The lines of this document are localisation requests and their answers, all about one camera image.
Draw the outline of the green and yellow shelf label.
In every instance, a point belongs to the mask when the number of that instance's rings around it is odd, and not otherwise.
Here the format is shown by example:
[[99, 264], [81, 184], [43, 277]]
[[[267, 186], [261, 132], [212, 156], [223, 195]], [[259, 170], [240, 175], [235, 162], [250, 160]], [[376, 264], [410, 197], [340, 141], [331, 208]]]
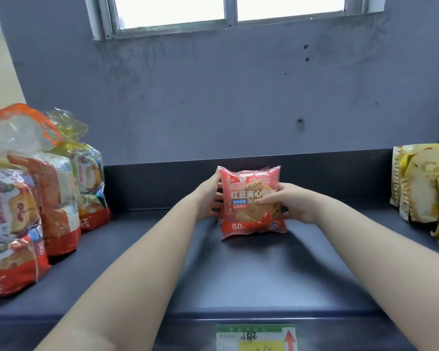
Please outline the green and yellow shelf label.
[[298, 351], [291, 324], [222, 324], [216, 326], [216, 351]]

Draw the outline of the orange and white bread bag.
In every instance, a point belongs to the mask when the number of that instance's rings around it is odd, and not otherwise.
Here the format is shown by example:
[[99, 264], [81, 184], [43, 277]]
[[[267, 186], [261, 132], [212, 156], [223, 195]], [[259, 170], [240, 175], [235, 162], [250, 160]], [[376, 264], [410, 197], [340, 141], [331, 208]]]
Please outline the orange and white bread bag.
[[75, 251], [81, 227], [70, 159], [54, 153], [30, 157], [8, 154], [7, 159], [24, 167], [35, 182], [47, 255], [57, 257]]

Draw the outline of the person's left hand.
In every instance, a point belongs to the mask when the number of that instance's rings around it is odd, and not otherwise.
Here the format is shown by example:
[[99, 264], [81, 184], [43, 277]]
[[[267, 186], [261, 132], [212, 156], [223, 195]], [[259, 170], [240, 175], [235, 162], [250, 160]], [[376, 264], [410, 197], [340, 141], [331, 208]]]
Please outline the person's left hand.
[[216, 187], [212, 181], [213, 175], [201, 183], [194, 191], [198, 213], [196, 220], [217, 218], [224, 204], [223, 187]]

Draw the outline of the red bread packet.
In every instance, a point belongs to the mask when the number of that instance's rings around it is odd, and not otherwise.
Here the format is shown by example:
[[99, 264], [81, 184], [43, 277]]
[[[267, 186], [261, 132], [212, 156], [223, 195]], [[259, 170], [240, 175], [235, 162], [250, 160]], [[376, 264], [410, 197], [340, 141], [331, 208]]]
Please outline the red bread packet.
[[287, 233], [281, 204], [261, 205], [257, 201], [276, 192], [281, 166], [233, 172], [218, 166], [223, 206], [220, 212], [222, 239], [235, 235]]
[[[266, 171], [269, 169], [269, 166], [264, 166], [259, 169], [259, 171]], [[221, 211], [219, 213], [218, 219], [217, 219], [217, 225], [222, 225], [225, 218], [225, 207], [224, 205], [221, 207]]]

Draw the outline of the grey window frame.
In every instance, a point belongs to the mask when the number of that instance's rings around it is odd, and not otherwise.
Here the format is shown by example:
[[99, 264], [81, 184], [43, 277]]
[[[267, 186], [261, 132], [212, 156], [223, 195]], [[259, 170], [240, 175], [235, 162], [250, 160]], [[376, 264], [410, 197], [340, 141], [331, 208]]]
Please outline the grey window frame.
[[96, 41], [359, 16], [386, 0], [85, 0]]

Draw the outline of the bread bag with yellow top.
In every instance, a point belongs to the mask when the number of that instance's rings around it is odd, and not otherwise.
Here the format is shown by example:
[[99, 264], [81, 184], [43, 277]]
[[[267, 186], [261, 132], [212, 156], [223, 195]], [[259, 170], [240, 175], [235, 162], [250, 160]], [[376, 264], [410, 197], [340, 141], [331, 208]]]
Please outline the bread bag with yellow top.
[[104, 187], [104, 166], [101, 153], [83, 143], [89, 127], [75, 119], [71, 112], [54, 108], [44, 114], [55, 125], [62, 142], [50, 150], [70, 159], [78, 189], [77, 207], [83, 232], [92, 231], [110, 222], [112, 213], [107, 204]]

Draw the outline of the person's left forearm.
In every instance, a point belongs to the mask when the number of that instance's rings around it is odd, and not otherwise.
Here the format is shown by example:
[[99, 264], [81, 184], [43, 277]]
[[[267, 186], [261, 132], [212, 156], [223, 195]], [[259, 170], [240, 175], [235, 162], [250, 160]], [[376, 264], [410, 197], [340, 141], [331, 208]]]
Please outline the person's left forearm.
[[193, 191], [103, 272], [34, 351], [151, 350], [197, 213]]

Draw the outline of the person's right forearm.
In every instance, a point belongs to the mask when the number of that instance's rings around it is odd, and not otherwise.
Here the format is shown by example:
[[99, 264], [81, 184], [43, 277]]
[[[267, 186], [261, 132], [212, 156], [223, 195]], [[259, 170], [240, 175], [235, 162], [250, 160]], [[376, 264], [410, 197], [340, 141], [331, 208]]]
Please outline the person's right forearm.
[[419, 351], [439, 351], [439, 253], [314, 194], [315, 223], [352, 273]]

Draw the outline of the dark shelf back panel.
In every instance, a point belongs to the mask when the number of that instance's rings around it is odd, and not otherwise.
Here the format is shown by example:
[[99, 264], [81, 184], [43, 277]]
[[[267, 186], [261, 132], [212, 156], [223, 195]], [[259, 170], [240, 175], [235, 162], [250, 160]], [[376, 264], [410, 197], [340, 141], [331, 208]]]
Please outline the dark shelf back panel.
[[388, 201], [392, 149], [203, 159], [105, 167], [105, 196], [113, 213], [166, 209], [211, 177], [281, 166], [280, 179], [342, 201]]

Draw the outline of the person's right hand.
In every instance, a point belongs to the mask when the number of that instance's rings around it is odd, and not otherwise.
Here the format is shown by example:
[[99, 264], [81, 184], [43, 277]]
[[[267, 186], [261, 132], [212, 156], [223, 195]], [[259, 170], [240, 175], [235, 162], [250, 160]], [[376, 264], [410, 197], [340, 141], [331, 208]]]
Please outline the person's right hand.
[[287, 212], [284, 219], [294, 219], [305, 224], [318, 222], [322, 202], [325, 196], [317, 192], [296, 186], [291, 183], [278, 183], [277, 189], [271, 194], [288, 194]]

